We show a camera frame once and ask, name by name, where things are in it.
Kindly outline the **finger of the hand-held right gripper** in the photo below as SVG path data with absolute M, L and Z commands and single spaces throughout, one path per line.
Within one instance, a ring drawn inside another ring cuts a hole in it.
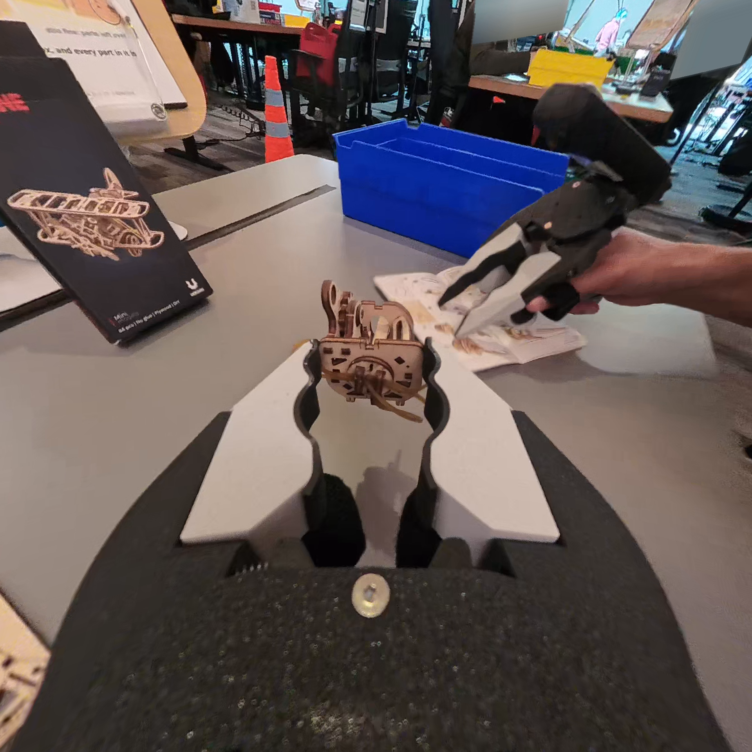
M 523 255 L 523 259 L 517 270 L 506 281 L 499 282 L 499 271 L 506 271 L 507 264 L 518 255 Z M 551 250 L 531 256 L 526 256 L 523 249 L 476 252 L 454 281 L 454 296 L 471 285 L 479 285 L 486 277 L 492 277 L 495 286 L 464 316 L 455 337 L 468 338 L 488 325 L 511 323 L 512 315 L 525 310 L 529 301 L 541 295 L 540 290 L 548 286 L 550 274 L 556 281 L 562 279 L 562 269 L 563 258 Z
M 483 296 L 509 282 L 528 257 L 529 245 L 519 225 L 512 225 L 485 242 L 459 268 L 458 275 L 449 283 L 437 305 L 445 308 L 470 287 Z

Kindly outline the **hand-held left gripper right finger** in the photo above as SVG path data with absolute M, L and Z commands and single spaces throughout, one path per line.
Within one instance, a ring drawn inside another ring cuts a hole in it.
M 429 529 L 471 557 L 494 540 L 555 544 L 560 532 L 508 403 L 456 353 L 423 350 L 425 418 L 419 508 Z

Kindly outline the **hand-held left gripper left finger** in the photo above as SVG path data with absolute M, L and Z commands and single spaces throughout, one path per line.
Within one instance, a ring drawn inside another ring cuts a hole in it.
M 233 406 L 181 531 L 183 545 L 274 547 L 307 532 L 305 497 L 323 471 L 310 434 L 320 379 L 319 343 L 306 342 Z

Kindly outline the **instruction booklet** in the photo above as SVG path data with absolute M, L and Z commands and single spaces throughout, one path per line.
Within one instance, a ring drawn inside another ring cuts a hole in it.
M 471 286 L 446 309 L 438 306 L 438 299 L 460 272 L 460 266 L 454 266 L 436 274 L 381 275 L 373 281 L 386 301 L 397 302 L 409 312 L 418 340 L 432 339 L 437 352 L 453 353 L 465 368 L 476 373 L 576 351 L 587 343 L 572 327 L 542 316 L 521 327 L 490 325 L 469 338 L 457 338 L 456 330 L 464 316 L 485 298 L 477 286 Z

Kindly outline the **wooden model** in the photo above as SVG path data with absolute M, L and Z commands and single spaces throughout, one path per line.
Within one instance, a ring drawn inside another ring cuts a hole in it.
M 354 374 L 383 370 L 407 387 L 423 382 L 423 346 L 409 312 L 397 302 L 361 300 L 325 280 L 321 301 L 328 334 L 320 341 L 322 368 Z

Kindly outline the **person's right forearm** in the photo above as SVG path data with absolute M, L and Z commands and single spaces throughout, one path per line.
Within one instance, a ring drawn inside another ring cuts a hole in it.
M 640 236 L 630 241 L 620 296 L 665 303 L 751 327 L 751 250 Z

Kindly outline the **black model box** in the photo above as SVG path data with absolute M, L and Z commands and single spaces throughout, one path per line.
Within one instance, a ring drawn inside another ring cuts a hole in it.
M 212 286 L 63 60 L 2 58 L 2 220 L 109 342 Z
M 46 59 L 47 55 L 24 22 L 1 20 L 1 59 Z

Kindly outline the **person's right hand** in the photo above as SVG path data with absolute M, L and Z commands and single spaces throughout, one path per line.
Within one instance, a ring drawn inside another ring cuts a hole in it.
M 593 315 L 599 311 L 599 298 L 617 290 L 621 277 L 628 271 L 629 241 L 633 234 L 627 229 L 615 232 L 611 241 L 598 251 L 594 263 L 585 271 L 568 279 L 578 294 L 578 302 L 570 307 L 573 315 Z

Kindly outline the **blue plastic bin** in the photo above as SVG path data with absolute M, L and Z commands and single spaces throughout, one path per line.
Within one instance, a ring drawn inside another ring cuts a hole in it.
M 334 141 L 346 217 L 463 258 L 569 167 L 565 154 L 404 119 Z

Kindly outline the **wood-edged table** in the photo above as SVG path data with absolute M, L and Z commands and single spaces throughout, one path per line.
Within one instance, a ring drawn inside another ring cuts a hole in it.
M 492 92 L 495 95 L 518 96 L 525 99 L 539 100 L 547 87 L 531 85 L 521 77 L 509 76 L 473 76 L 469 88 Z M 649 123 L 667 123 L 672 117 L 673 108 L 663 95 L 643 98 L 637 93 L 620 95 L 615 87 L 606 84 L 599 90 L 608 107 L 623 118 L 632 118 Z

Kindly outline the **yellow plastic bin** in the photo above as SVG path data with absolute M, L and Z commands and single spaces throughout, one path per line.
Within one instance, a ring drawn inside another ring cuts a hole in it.
M 531 58 L 526 75 L 533 87 L 547 88 L 556 83 L 588 83 L 600 88 L 614 64 L 615 61 L 607 57 L 540 49 Z

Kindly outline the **black office chair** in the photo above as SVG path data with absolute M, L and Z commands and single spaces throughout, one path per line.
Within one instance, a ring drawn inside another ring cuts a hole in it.
M 349 23 L 341 25 L 334 58 L 333 87 L 297 78 L 295 55 L 298 48 L 289 54 L 289 94 L 291 99 L 298 98 L 291 114 L 296 146 L 329 141 L 335 133 L 348 129 L 352 111 L 362 102 L 364 82 L 360 68 L 366 31 Z

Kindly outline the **orange traffic cone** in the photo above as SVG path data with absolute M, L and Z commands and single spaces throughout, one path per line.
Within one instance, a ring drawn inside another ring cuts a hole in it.
M 265 58 L 265 157 L 266 164 L 294 156 L 293 142 L 277 60 Z

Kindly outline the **red bag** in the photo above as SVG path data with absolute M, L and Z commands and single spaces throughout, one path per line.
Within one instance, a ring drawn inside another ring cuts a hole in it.
M 334 86 L 334 58 L 341 24 L 322 26 L 308 23 L 300 35 L 296 51 L 295 75 L 315 80 L 325 87 Z

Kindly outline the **printed instruction sign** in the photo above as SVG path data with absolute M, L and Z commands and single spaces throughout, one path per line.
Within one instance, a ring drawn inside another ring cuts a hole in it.
M 119 134 L 161 132 L 187 102 L 130 1 L 10 2 L 51 58 L 67 62 L 98 115 Z

